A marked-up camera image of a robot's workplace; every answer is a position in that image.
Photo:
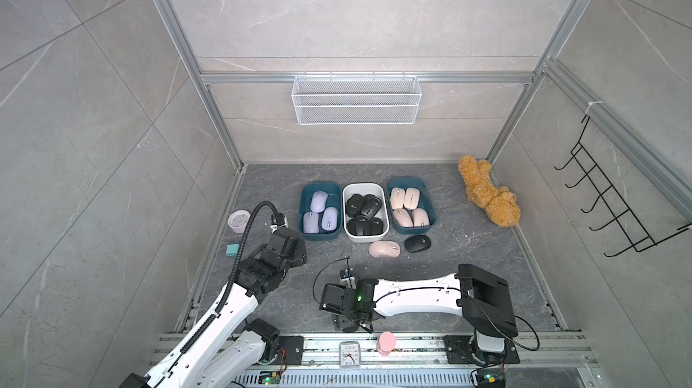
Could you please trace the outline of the purple mouse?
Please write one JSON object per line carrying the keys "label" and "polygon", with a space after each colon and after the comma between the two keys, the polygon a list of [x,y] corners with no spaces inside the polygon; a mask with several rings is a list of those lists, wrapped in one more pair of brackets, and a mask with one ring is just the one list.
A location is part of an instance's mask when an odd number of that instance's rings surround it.
{"label": "purple mouse", "polygon": [[303,216],[303,232],[313,235],[320,233],[320,214],[308,211]]}
{"label": "purple mouse", "polygon": [[322,213],[326,209],[329,194],[326,191],[315,191],[310,202],[310,211]]}
{"label": "purple mouse", "polygon": [[321,227],[325,232],[333,232],[339,227],[340,214],[335,207],[327,207],[322,216]]}

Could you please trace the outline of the pink mouse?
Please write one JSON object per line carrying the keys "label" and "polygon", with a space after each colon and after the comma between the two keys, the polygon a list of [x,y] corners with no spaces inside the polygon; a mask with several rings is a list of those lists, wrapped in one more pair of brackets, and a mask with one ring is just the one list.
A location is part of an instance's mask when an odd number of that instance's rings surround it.
{"label": "pink mouse", "polygon": [[395,241],[380,240],[369,245],[369,254],[374,258],[397,258],[401,248]]}
{"label": "pink mouse", "polygon": [[429,227],[431,222],[427,211],[423,208],[416,208],[412,211],[413,225],[415,228]]}
{"label": "pink mouse", "polygon": [[393,218],[399,227],[407,229],[414,227],[412,215],[407,209],[395,209],[393,211]]}
{"label": "pink mouse", "polygon": [[403,206],[409,210],[413,211],[418,208],[421,198],[421,191],[414,187],[409,187],[405,190],[405,200]]}
{"label": "pink mouse", "polygon": [[394,187],[391,190],[389,201],[391,209],[400,210],[405,208],[405,194],[407,191],[400,187]]}

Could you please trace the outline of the black mouse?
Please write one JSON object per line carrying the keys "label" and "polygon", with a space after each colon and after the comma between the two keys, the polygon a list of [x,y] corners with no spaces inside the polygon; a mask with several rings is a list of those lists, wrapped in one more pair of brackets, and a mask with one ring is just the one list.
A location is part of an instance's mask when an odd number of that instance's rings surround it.
{"label": "black mouse", "polygon": [[371,236],[377,236],[381,235],[384,232],[384,222],[382,219],[373,217],[369,221],[369,232],[371,233]]}
{"label": "black mouse", "polygon": [[348,223],[350,233],[355,237],[365,237],[371,234],[371,220],[363,215],[356,215]]}
{"label": "black mouse", "polygon": [[361,194],[355,193],[347,200],[344,211],[348,217],[354,218],[361,214],[364,203],[365,198]]}
{"label": "black mouse", "polygon": [[374,194],[367,194],[363,198],[363,204],[360,209],[360,214],[368,220],[374,218],[382,208],[382,200]]}
{"label": "black mouse", "polygon": [[405,240],[404,247],[408,253],[420,253],[432,247],[432,240],[426,235],[410,236]]}

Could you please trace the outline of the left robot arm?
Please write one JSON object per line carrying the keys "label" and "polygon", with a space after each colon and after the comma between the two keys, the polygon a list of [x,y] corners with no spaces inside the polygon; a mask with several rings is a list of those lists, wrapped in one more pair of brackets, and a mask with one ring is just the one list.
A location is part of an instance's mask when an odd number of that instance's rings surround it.
{"label": "left robot arm", "polygon": [[[270,239],[241,259],[254,220],[264,207],[273,215]],[[223,344],[279,287],[288,271],[306,261],[304,238],[288,228],[273,203],[260,202],[250,214],[232,271],[213,306],[169,355],[146,375],[128,375],[121,386],[225,387],[249,366],[272,359],[278,350],[279,330],[261,319],[248,324],[230,348]]]}

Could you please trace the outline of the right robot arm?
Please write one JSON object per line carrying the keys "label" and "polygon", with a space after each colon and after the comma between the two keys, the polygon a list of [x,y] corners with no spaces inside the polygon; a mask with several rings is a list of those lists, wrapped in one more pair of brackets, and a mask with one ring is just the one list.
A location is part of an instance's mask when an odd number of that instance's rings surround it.
{"label": "right robot arm", "polygon": [[504,364],[510,348],[536,352],[541,347],[536,330],[532,331],[533,346],[516,340],[517,321],[527,320],[515,315],[508,282],[471,264],[459,265],[455,274],[420,281],[357,279],[352,287],[328,283],[317,302],[333,315],[337,330],[345,333],[359,329],[371,333],[377,319],[409,313],[460,317],[473,333],[452,338],[447,348],[481,368]]}

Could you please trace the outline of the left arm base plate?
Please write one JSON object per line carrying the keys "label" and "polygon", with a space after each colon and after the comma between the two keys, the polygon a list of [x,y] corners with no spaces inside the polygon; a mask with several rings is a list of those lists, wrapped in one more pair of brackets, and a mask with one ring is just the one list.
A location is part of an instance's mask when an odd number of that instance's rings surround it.
{"label": "left arm base plate", "polygon": [[252,365],[259,366],[298,366],[302,363],[305,338],[303,336],[281,336],[276,339],[262,339],[262,352]]}

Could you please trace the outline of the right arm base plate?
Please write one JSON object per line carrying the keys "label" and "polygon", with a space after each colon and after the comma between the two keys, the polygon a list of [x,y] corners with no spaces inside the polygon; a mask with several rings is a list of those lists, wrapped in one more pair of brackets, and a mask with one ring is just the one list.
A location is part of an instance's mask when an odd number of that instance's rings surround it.
{"label": "right arm base plate", "polygon": [[501,364],[519,364],[520,358],[514,344],[503,339],[504,345],[499,349],[501,338],[479,335],[443,336],[444,348],[448,363],[451,365],[496,366]]}

